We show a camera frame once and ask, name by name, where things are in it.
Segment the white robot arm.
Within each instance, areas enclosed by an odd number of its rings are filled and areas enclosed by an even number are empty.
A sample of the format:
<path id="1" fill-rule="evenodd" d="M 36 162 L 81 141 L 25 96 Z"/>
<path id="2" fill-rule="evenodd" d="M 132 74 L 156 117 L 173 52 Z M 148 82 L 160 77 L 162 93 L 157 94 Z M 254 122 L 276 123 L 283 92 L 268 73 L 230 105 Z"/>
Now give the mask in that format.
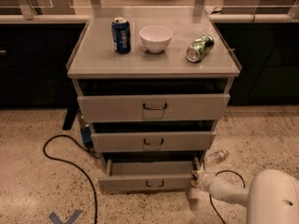
<path id="1" fill-rule="evenodd" d="M 247 208 L 247 224 L 299 224 L 299 181 L 278 170 L 264 170 L 248 189 L 207 171 L 193 171 L 192 185 L 216 200 Z"/>

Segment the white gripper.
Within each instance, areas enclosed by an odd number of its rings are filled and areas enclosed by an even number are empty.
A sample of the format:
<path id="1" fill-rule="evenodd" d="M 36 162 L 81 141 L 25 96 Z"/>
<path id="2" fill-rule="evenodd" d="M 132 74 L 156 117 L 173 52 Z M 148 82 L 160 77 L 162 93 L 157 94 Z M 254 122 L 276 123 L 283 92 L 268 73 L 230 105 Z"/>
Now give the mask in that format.
<path id="1" fill-rule="evenodd" d="M 215 175 L 209 172 L 192 171 L 192 175 L 198 177 L 198 182 L 192 180 L 192 186 L 203 191 L 209 191 L 212 181 L 216 178 Z"/>

